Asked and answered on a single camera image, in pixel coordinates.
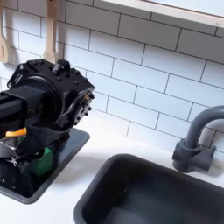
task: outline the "black machine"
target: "black machine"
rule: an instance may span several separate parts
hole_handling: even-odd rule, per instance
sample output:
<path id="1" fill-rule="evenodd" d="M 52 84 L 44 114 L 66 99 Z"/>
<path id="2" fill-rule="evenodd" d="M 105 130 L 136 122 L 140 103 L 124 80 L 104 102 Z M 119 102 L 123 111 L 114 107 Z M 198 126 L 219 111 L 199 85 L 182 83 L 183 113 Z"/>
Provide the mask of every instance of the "black machine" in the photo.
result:
<path id="1" fill-rule="evenodd" d="M 91 110 L 94 86 L 69 62 L 39 59 L 17 67 L 0 94 L 0 193 L 37 200 L 88 135 L 73 129 Z M 26 128 L 26 135 L 5 137 Z"/>

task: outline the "black tray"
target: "black tray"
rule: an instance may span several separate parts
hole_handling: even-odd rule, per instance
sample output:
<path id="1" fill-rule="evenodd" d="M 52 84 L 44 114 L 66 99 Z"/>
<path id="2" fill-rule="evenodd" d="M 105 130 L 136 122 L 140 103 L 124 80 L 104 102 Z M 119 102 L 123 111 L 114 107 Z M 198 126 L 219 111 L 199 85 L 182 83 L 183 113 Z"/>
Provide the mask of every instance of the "black tray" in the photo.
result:
<path id="1" fill-rule="evenodd" d="M 224 190 L 131 155 L 110 158 L 74 209 L 76 224 L 223 224 Z"/>
<path id="2" fill-rule="evenodd" d="M 30 189 L 28 186 L 21 185 L 19 192 L 14 192 L 0 185 L 0 193 L 24 204 L 32 204 L 36 202 L 49 187 L 49 185 L 58 177 L 61 171 L 72 160 L 81 147 L 88 141 L 88 139 L 88 133 L 78 129 L 71 129 L 70 138 L 67 140 L 63 149 L 61 149 L 61 151 L 58 153 L 57 164 L 52 171 L 47 173 L 41 179 L 31 179 L 32 189 Z"/>

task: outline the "wooden shelf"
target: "wooden shelf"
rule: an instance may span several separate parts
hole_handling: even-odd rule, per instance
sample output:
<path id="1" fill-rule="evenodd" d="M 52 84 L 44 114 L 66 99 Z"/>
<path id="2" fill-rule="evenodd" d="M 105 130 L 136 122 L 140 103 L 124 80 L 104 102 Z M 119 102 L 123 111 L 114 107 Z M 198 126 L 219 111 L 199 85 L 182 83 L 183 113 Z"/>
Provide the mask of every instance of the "wooden shelf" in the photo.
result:
<path id="1" fill-rule="evenodd" d="M 151 3 L 142 0 L 103 0 L 103 1 L 110 2 L 113 4 L 125 5 L 139 10 L 156 12 L 175 18 L 192 20 L 194 22 L 199 22 L 202 24 L 224 27 L 224 17 L 206 14 L 203 12 L 187 10 L 170 5 L 164 5 L 161 3 Z"/>

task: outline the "white subway tile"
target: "white subway tile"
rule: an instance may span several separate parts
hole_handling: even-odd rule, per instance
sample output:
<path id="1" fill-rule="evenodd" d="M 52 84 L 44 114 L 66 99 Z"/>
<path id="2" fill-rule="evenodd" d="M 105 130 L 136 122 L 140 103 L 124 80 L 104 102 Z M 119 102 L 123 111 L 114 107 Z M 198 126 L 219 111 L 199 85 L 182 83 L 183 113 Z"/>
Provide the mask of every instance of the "white subway tile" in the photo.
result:
<path id="1" fill-rule="evenodd" d="M 205 63 L 203 59 L 149 45 L 146 46 L 143 56 L 143 65 L 146 67 L 156 68 L 196 81 L 200 80 Z"/>
<path id="2" fill-rule="evenodd" d="M 40 35 L 40 17 L 25 12 L 4 8 L 3 25 L 21 32 Z"/>
<path id="3" fill-rule="evenodd" d="M 115 3 L 109 3 L 109 2 L 103 2 L 102 0 L 94 0 L 94 6 L 98 8 L 102 8 L 109 11 L 117 11 L 122 14 L 131 15 L 138 18 L 151 18 L 151 13 L 147 10 L 139 10 L 136 8 L 115 4 Z"/>
<path id="4" fill-rule="evenodd" d="M 18 9 L 20 11 L 26 11 L 28 13 L 38 15 L 46 18 L 47 14 L 47 2 L 46 0 L 19 0 Z M 58 20 L 65 21 L 66 18 L 66 1 L 58 0 Z"/>
<path id="5" fill-rule="evenodd" d="M 223 170 L 224 166 L 224 153 L 216 151 L 213 155 L 213 166 Z"/>
<path id="6" fill-rule="evenodd" d="M 152 13 L 151 20 L 168 25 L 176 25 L 196 32 L 205 32 L 213 35 L 216 31 L 216 27 L 209 24 L 196 23 L 191 20 L 186 20 L 178 17 L 169 17 L 163 14 Z"/>
<path id="7" fill-rule="evenodd" d="M 224 38 L 224 28 L 218 28 L 218 31 L 216 32 L 216 36 Z"/>
<path id="8" fill-rule="evenodd" d="M 144 66 L 138 66 L 119 59 L 115 60 L 112 76 L 138 86 L 151 88 L 159 92 L 165 91 L 168 73 L 159 72 Z"/>
<path id="9" fill-rule="evenodd" d="M 157 130 L 161 130 L 165 133 L 181 138 L 186 138 L 190 126 L 190 122 L 186 122 L 178 118 L 162 114 L 159 115 L 157 122 Z M 211 142 L 213 141 L 213 137 L 214 130 L 205 128 L 202 131 L 199 143 L 209 147 Z"/>
<path id="10" fill-rule="evenodd" d="M 18 49 L 11 48 L 10 49 L 10 63 L 14 66 L 17 66 L 20 63 L 25 63 L 27 60 L 38 60 L 40 56 L 23 52 Z"/>
<path id="11" fill-rule="evenodd" d="M 8 80 L 15 72 L 16 67 L 9 65 L 9 64 L 4 64 L 3 62 L 0 62 L 0 77 Z"/>
<path id="12" fill-rule="evenodd" d="M 107 95 L 94 92 L 94 99 L 91 102 L 91 107 L 106 112 L 108 99 L 109 97 Z"/>
<path id="13" fill-rule="evenodd" d="M 65 60 L 70 61 L 74 66 L 99 74 L 110 76 L 112 73 L 113 59 L 99 53 L 65 45 Z"/>
<path id="14" fill-rule="evenodd" d="M 95 91 L 105 95 L 111 95 L 126 102 L 133 102 L 136 86 L 115 80 L 98 73 L 87 72 L 87 77 L 95 86 Z"/>
<path id="15" fill-rule="evenodd" d="M 91 31 L 89 50 L 141 64 L 144 55 L 144 44 Z"/>
<path id="16" fill-rule="evenodd" d="M 83 122 L 90 127 L 95 127 L 96 130 L 113 131 L 123 136 L 127 135 L 130 123 L 122 118 L 98 110 L 92 110 L 89 116 L 83 119 Z"/>
<path id="17" fill-rule="evenodd" d="M 224 63 L 224 38 L 182 30 L 178 42 L 178 52 Z"/>
<path id="18" fill-rule="evenodd" d="M 7 87 L 7 83 L 8 83 L 8 80 L 5 80 L 5 79 L 1 78 L 1 91 L 5 91 L 5 90 L 9 89 Z"/>
<path id="19" fill-rule="evenodd" d="M 208 61 L 201 81 L 224 88 L 224 65 Z"/>
<path id="20" fill-rule="evenodd" d="M 217 131 L 212 145 L 216 146 L 216 150 L 224 152 L 224 133 Z"/>
<path id="21" fill-rule="evenodd" d="M 189 101 L 142 87 L 137 88 L 135 104 L 182 119 L 187 119 L 192 106 Z"/>
<path id="22" fill-rule="evenodd" d="M 19 49 L 24 50 L 28 53 L 35 53 L 37 55 L 42 56 L 46 49 L 46 39 L 20 32 L 19 33 Z M 58 53 L 58 59 L 62 59 L 63 45 L 61 43 L 58 43 L 58 42 L 56 43 L 56 51 Z"/>
<path id="23" fill-rule="evenodd" d="M 4 27 L 3 34 L 4 34 L 5 38 L 7 39 L 9 46 L 18 48 L 18 31 Z"/>
<path id="24" fill-rule="evenodd" d="M 133 122 L 130 123 L 128 137 L 167 151 L 174 151 L 177 142 L 180 140 L 178 137 L 170 136 Z"/>
<path id="25" fill-rule="evenodd" d="M 18 0 L 3 0 L 3 6 L 17 10 Z"/>
<path id="26" fill-rule="evenodd" d="M 170 76 L 166 93 L 179 98 L 213 107 L 224 104 L 224 89 L 208 86 L 194 80 Z"/>
<path id="27" fill-rule="evenodd" d="M 109 34 L 117 34 L 120 15 L 78 3 L 67 2 L 66 21 L 88 29 Z"/>
<path id="28" fill-rule="evenodd" d="M 119 116 L 134 123 L 140 123 L 150 128 L 155 128 L 158 120 L 158 112 L 142 108 L 126 101 L 108 98 L 109 114 Z"/>
<path id="29" fill-rule="evenodd" d="M 191 114 L 189 116 L 189 122 L 192 122 L 193 119 L 202 111 L 208 109 L 208 107 L 205 106 L 201 106 L 199 104 L 194 103 L 192 105 L 192 111 Z M 224 119 L 219 119 L 219 120 L 215 120 L 213 122 L 210 122 L 207 125 L 208 128 L 213 129 L 213 130 L 219 130 L 224 132 Z"/>
<path id="30" fill-rule="evenodd" d="M 122 15 L 119 36 L 175 50 L 180 28 Z"/>
<path id="31" fill-rule="evenodd" d="M 41 36 L 46 38 L 46 19 L 42 18 Z M 58 22 L 56 39 L 70 46 L 88 49 L 90 30 Z"/>
<path id="32" fill-rule="evenodd" d="M 75 2 L 77 4 L 87 4 L 87 5 L 94 4 L 94 0 L 70 0 L 70 2 Z"/>

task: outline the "white countertop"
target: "white countertop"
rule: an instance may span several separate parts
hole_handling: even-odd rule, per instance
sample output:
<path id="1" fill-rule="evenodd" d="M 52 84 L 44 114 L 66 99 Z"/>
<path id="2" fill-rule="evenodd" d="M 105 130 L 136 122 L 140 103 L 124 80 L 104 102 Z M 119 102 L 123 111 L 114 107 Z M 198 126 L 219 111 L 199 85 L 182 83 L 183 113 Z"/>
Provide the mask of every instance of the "white countertop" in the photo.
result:
<path id="1" fill-rule="evenodd" d="M 91 139 L 55 179 L 43 196 L 24 205 L 0 195 L 0 222 L 3 224 L 74 224 L 74 207 L 107 158 L 129 153 L 172 168 L 172 153 L 124 136 L 81 127 Z M 193 172 L 198 179 L 224 187 L 224 170 L 213 167 L 209 173 Z"/>

